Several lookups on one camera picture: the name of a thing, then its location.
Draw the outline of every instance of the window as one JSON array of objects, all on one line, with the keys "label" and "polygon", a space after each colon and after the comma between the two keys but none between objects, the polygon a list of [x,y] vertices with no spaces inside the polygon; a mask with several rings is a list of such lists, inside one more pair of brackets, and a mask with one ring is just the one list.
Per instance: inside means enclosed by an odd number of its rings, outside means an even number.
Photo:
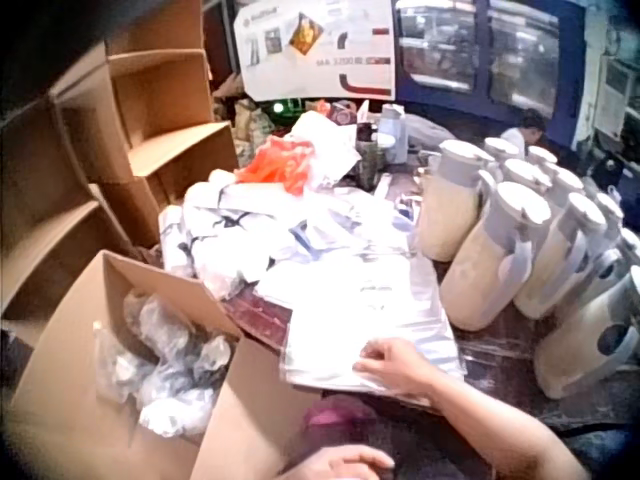
[{"label": "window", "polygon": [[558,19],[513,1],[491,0],[491,98],[551,118],[560,58]]},{"label": "window", "polygon": [[421,85],[470,93],[478,67],[474,0],[399,0],[400,55]]}]

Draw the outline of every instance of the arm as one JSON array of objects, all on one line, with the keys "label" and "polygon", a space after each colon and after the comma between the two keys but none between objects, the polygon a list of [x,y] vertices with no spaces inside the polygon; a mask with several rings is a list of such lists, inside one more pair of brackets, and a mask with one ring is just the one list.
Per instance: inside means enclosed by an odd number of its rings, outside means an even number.
[{"label": "arm", "polygon": [[365,347],[363,357],[356,371],[399,393],[427,397],[499,473],[540,480],[588,478],[541,422],[432,366],[411,342],[377,340]]}]

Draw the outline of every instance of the orange plastic bag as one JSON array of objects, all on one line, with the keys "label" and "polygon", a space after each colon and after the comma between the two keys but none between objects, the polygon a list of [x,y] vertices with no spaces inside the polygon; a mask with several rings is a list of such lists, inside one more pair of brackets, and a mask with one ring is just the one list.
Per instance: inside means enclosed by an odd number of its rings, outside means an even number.
[{"label": "orange plastic bag", "polygon": [[311,142],[270,136],[258,148],[253,161],[246,168],[236,170],[236,180],[238,183],[282,183],[290,194],[302,195],[314,154]]}]

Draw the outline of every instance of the jug lid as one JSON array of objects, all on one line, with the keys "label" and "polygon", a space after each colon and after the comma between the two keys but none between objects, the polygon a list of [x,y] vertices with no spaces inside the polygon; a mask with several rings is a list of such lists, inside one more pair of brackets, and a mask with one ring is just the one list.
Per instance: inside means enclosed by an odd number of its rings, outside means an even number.
[{"label": "jug lid", "polygon": [[513,158],[520,154],[520,149],[518,147],[502,138],[485,138],[484,149],[489,155],[496,157],[496,159]]},{"label": "jug lid", "polygon": [[529,147],[529,155],[527,156],[527,160],[534,165],[542,165],[543,163],[551,163],[552,165],[556,165],[558,163],[558,157],[556,157],[549,150],[546,150],[541,147]]},{"label": "jug lid", "polygon": [[622,221],[624,213],[618,204],[606,193],[598,193],[594,199],[595,204],[600,211],[604,214],[607,220],[615,220],[616,222]]},{"label": "jug lid", "polygon": [[558,174],[556,175],[554,182],[554,186],[558,185],[563,190],[567,190],[570,192],[582,192],[584,189],[584,184],[582,180],[580,180],[576,175],[571,173],[566,168],[560,168]]},{"label": "jug lid", "polygon": [[602,232],[607,225],[604,215],[595,203],[582,193],[569,194],[567,211],[571,212],[578,226],[585,233]]},{"label": "jug lid", "polygon": [[546,200],[524,185],[502,182],[498,184],[497,198],[512,217],[523,223],[539,226],[551,218]]},{"label": "jug lid", "polygon": [[510,158],[504,162],[504,168],[508,181],[529,187],[535,192],[551,188],[551,179],[542,173],[538,167],[524,160]]},{"label": "jug lid", "polygon": [[478,147],[461,140],[445,140],[440,144],[440,149],[444,155],[459,162],[481,165],[484,160],[478,154]]}]

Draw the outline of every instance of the jug handle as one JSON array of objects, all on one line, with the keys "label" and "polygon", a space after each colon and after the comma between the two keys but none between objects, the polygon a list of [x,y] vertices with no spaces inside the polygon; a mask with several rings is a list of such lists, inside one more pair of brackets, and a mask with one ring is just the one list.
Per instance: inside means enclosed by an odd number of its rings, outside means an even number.
[{"label": "jug handle", "polygon": [[533,245],[531,241],[524,241],[518,234],[513,254],[506,257],[503,262],[507,259],[511,261],[509,270],[480,314],[481,323],[490,323],[500,310],[515,297],[522,284],[529,278],[533,262]]},{"label": "jug handle", "polygon": [[482,217],[482,214],[487,208],[489,208],[489,202],[491,197],[493,197],[498,184],[486,170],[479,170],[478,178],[480,179],[480,208],[478,213],[479,216]]},{"label": "jug handle", "polygon": [[636,347],[640,344],[640,334],[634,325],[629,327],[627,335],[622,340],[622,343],[615,352],[607,357],[607,359],[598,367],[588,372],[575,382],[571,383],[563,389],[564,395],[571,395],[573,393],[584,390],[589,385],[592,385],[603,378],[613,374],[616,369],[624,364],[629,357],[633,354]]},{"label": "jug handle", "polygon": [[615,248],[607,250],[600,255],[598,259],[594,261],[591,271],[580,282],[571,287],[569,292],[565,295],[562,300],[563,305],[572,305],[587,290],[591,282],[595,280],[596,277],[599,277],[606,272],[607,269],[620,260],[620,258],[621,255]]},{"label": "jug handle", "polygon": [[540,299],[547,302],[562,286],[571,278],[580,266],[580,262],[587,253],[587,240],[584,234],[578,230],[576,239],[571,246],[569,255],[564,262],[560,271],[553,277],[540,291]]}]

